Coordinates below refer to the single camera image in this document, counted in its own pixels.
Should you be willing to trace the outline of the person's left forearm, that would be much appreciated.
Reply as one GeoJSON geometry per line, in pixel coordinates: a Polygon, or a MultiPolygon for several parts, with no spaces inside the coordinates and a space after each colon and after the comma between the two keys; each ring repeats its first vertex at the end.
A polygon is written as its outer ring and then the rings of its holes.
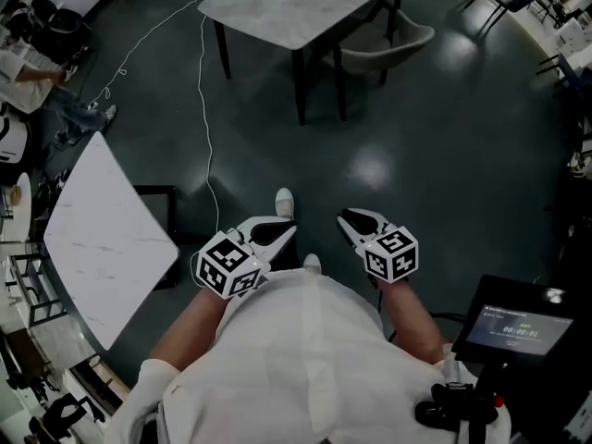
{"type": "Polygon", "coordinates": [[[212,290],[201,289],[156,343],[150,358],[185,370],[207,353],[228,303],[212,290]]]}

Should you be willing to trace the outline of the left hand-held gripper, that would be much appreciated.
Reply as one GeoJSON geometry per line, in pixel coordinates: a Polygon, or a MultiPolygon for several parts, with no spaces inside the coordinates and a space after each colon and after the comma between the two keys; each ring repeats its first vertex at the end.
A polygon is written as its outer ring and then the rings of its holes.
{"type": "Polygon", "coordinates": [[[195,278],[223,300],[242,297],[270,272],[269,262],[280,255],[295,235],[293,220],[280,216],[252,216],[244,230],[254,232],[254,250],[239,233],[218,231],[198,252],[195,278]]]}

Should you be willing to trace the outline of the black metal rack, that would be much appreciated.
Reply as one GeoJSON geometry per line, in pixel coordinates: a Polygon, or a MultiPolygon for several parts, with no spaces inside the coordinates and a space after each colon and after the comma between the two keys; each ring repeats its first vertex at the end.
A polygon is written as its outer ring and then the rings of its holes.
{"type": "Polygon", "coordinates": [[[25,328],[37,327],[68,313],[38,253],[9,255],[5,285],[10,304],[16,306],[25,328]]]}

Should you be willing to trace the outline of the black chest mount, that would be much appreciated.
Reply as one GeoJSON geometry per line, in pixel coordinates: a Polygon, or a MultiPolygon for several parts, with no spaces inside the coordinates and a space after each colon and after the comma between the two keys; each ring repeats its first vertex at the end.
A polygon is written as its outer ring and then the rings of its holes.
{"type": "Polygon", "coordinates": [[[414,408],[415,420],[457,434],[456,444],[487,444],[487,428],[498,418],[504,398],[498,393],[501,368],[485,366],[475,384],[461,381],[460,363],[444,363],[445,382],[431,388],[431,400],[414,408]]]}

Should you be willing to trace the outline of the marble top table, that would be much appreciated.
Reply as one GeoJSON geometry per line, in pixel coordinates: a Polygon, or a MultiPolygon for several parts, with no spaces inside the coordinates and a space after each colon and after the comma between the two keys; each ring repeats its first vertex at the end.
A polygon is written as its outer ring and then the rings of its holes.
{"type": "Polygon", "coordinates": [[[305,124],[304,48],[371,0],[203,0],[214,24],[222,68],[229,79],[225,29],[291,51],[298,120],[305,124]]]}

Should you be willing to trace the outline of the person's black trousers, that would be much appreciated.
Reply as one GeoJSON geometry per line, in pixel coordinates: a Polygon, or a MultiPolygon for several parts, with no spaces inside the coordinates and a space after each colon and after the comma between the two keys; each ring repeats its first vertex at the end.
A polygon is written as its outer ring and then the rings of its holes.
{"type": "Polygon", "coordinates": [[[285,250],[270,262],[272,271],[297,269],[301,266],[296,248],[296,233],[285,250]]]}

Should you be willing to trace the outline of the person's white left shoe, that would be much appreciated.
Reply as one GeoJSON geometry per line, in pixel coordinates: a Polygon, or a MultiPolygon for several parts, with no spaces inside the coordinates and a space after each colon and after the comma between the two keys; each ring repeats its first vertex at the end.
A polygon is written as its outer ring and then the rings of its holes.
{"type": "Polygon", "coordinates": [[[295,200],[288,188],[280,188],[275,199],[276,215],[289,220],[294,219],[295,200]]]}

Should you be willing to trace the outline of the person's right forearm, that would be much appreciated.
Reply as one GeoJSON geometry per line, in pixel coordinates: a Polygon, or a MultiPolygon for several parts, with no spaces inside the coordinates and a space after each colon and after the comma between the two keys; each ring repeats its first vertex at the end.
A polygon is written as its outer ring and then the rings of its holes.
{"type": "Polygon", "coordinates": [[[383,304],[397,332],[398,346],[428,364],[443,360],[445,340],[431,314],[423,306],[409,282],[388,283],[378,279],[383,304]]]}

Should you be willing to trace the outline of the white marble table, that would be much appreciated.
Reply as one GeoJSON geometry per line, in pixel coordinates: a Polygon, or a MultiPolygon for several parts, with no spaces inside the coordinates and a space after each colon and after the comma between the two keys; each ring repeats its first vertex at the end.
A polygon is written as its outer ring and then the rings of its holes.
{"type": "Polygon", "coordinates": [[[106,350],[179,258],[100,132],[72,169],[43,242],[70,299],[106,350]]]}

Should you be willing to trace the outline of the person's white shirt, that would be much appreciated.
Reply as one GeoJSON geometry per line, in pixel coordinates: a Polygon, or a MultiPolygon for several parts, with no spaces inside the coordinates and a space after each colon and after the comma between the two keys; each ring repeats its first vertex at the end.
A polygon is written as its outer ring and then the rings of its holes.
{"type": "Polygon", "coordinates": [[[456,444],[414,417],[443,367],[387,340],[377,311],[334,279],[277,271],[229,301],[185,370],[142,363],[105,444],[456,444]]]}

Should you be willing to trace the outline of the white black machine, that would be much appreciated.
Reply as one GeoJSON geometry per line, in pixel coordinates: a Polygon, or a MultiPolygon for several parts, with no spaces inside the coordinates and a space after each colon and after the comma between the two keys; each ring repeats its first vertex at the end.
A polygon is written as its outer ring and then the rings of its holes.
{"type": "Polygon", "coordinates": [[[8,104],[0,104],[0,162],[19,164],[29,145],[29,126],[8,104]]]}

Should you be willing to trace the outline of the grey upholstered chair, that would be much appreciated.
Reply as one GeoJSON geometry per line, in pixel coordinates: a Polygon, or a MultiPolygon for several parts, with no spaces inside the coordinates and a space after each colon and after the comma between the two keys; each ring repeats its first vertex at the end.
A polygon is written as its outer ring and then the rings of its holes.
{"type": "Polygon", "coordinates": [[[349,16],[319,37],[309,66],[323,62],[333,68],[339,118],[345,121],[347,76],[377,72],[379,83],[385,84],[388,72],[424,49],[435,34],[388,1],[376,0],[365,17],[349,16]]]}

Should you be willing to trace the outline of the small round white table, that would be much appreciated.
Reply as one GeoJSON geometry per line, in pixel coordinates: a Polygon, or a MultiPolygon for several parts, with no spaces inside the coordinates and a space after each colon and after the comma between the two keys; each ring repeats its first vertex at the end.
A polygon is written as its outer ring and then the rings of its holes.
{"type": "Polygon", "coordinates": [[[16,186],[20,189],[20,200],[13,207],[13,230],[16,241],[25,242],[31,227],[31,180],[26,172],[18,177],[16,186]]]}

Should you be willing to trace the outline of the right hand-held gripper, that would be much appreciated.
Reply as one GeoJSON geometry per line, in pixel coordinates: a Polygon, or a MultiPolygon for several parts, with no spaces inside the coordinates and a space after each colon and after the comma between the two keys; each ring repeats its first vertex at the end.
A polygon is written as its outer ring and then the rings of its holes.
{"type": "Polygon", "coordinates": [[[392,229],[364,241],[368,227],[389,224],[381,214],[361,208],[345,208],[337,216],[338,225],[364,261],[367,274],[387,283],[408,277],[418,269],[418,241],[406,227],[392,229]]]}

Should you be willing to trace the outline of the black tablet screen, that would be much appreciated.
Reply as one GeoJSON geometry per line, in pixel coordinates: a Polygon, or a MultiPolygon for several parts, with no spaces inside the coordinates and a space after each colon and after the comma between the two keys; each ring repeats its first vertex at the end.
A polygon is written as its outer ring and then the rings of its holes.
{"type": "Polygon", "coordinates": [[[452,351],[462,362],[541,366],[591,339],[592,310],[580,294],[484,275],[452,351]]]}

